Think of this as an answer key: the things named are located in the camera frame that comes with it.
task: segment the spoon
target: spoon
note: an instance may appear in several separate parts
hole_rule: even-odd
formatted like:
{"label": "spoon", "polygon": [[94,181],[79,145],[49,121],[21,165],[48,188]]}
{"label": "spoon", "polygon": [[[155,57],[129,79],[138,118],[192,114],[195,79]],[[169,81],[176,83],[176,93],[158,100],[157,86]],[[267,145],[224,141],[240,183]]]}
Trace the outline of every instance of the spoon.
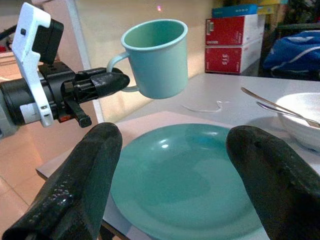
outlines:
{"label": "spoon", "polygon": [[258,104],[260,107],[262,107],[263,109],[266,109],[266,110],[269,110],[269,111],[272,111],[272,112],[276,112],[276,113],[279,113],[279,114],[283,114],[283,115],[288,115],[288,116],[291,116],[291,117],[295,117],[295,118],[298,118],[298,119],[303,119],[305,120],[310,126],[312,127],[315,127],[315,128],[320,128],[320,123],[315,121],[315,120],[312,120],[312,119],[309,119],[309,118],[305,118],[303,116],[298,116],[296,114],[292,114],[290,112],[286,112],[286,111],[282,111],[280,109],[277,109],[277,108],[274,108],[272,106],[268,106],[268,105],[265,105],[259,101],[256,102],[256,104]]}
{"label": "spoon", "polygon": [[284,113],[287,113],[287,112],[288,112],[288,113],[293,114],[293,115],[294,115],[293,117],[300,117],[301,119],[305,119],[305,121],[306,121],[310,126],[312,126],[312,127],[320,128],[320,124],[319,124],[318,122],[314,121],[314,120],[305,118],[305,117],[302,116],[301,114],[296,113],[296,112],[294,112],[294,111],[291,111],[290,109],[287,109],[287,108],[285,108],[285,107],[283,107],[283,106],[280,106],[280,105],[278,105],[278,104],[276,104],[276,103],[274,103],[274,102],[272,102],[272,101],[269,101],[269,100],[263,98],[262,96],[259,96],[259,95],[255,94],[255,93],[253,93],[252,91],[249,91],[248,89],[246,89],[246,88],[244,88],[244,87],[241,87],[241,90],[242,90],[245,94],[250,95],[251,97],[254,97],[254,98],[256,98],[256,99],[259,99],[259,100],[261,100],[261,101],[263,101],[263,102],[265,102],[265,103],[267,103],[267,104],[270,104],[270,105],[272,105],[272,106],[275,106],[275,107],[277,107],[277,108],[279,108],[279,109],[285,110],[286,112],[284,112]]}

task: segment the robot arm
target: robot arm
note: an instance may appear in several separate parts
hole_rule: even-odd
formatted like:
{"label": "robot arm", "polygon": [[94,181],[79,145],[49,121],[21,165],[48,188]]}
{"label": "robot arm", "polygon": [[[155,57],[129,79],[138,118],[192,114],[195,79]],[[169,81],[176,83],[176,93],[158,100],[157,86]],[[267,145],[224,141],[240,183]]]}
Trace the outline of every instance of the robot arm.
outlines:
{"label": "robot arm", "polygon": [[76,119],[85,128],[92,123],[79,104],[129,84],[129,77],[116,68],[75,73],[63,62],[54,62],[63,29],[48,13],[23,4],[12,43],[23,78],[0,83],[0,139],[35,121],[48,127],[54,120]]}

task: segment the white table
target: white table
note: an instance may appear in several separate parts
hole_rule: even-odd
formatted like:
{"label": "white table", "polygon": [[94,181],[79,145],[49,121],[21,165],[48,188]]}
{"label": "white table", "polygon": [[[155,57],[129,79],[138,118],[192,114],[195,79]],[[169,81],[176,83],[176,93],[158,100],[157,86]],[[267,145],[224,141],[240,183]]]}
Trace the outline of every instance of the white table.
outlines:
{"label": "white table", "polygon": [[[320,82],[316,81],[200,74],[191,78],[187,88],[179,95],[168,99],[154,100],[117,123],[119,129],[122,130],[124,145],[143,132],[169,125],[170,123],[174,124],[183,118],[181,118],[181,115],[185,115],[188,116],[183,118],[186,122],[218,122],[229,126],[251,125],[259,127],[285,140],[307,163],[320,173],[320,154],[298,145],[283,129],[277,115],[260,108],[254,98],[241,91],[241,87],[245,87],[271,101],[276,101],[284,95],[293,93],[320,92]],[[218,111],[216,111],[219,109],[217,101],[222,102],[222,108]],[[191,111],[186,107],[192,110],[200,110],[200,112]],[[163,116],[163,114],[166,114],[163,111],[181,115],[174,117],[174,120],[169,120]],[[153,120],[151,119],[152,123],[144,124],[150,118],[143,118],[143,116],[159,112],[162,112],[162,115],[156,115],[156,118],[153,115]],[[53,161],[39,167],[37,169],[38,172],[48,177],[67,155],[68,153],[66,152]],[[131,240],[152,239],[132,226],[120,214],[110,196],[103,219]]]}

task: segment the beige wall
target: beige wall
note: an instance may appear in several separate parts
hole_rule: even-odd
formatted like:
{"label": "beige wall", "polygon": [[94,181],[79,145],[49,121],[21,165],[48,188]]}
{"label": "beige wall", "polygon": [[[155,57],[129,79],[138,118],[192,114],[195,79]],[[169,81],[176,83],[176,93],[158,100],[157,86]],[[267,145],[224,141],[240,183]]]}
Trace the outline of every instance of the beige wall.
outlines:
{"label": "beige wall", "polygon": [[[188,75],[204,72],[205,19],[212,7],[222,0],[76,0],[82,33],[92,68],[106,66],[115,55],[124,51],[120,39],[130,27],[153,19],[178,19],[188,25]],[[116,65],[131,79],[129,61]],[[141,94],[117,92],[100,100],[105,121],[116,122],[151,100]]]}

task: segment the mug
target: mug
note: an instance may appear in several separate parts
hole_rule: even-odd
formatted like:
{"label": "mug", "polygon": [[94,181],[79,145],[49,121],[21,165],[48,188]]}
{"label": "mug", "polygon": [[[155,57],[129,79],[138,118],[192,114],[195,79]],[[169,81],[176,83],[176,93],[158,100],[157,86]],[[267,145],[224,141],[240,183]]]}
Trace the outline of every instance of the mug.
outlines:
{"label": "mug", "polygon": [[165,99],[180,93],[188,83],[188,27],[175,19],[156,19],[143,22],[126,31],[121,37],[125,52],[112,58],[107,67],[128,58],[136,86],[124,92],[140,93],[151,99]]}

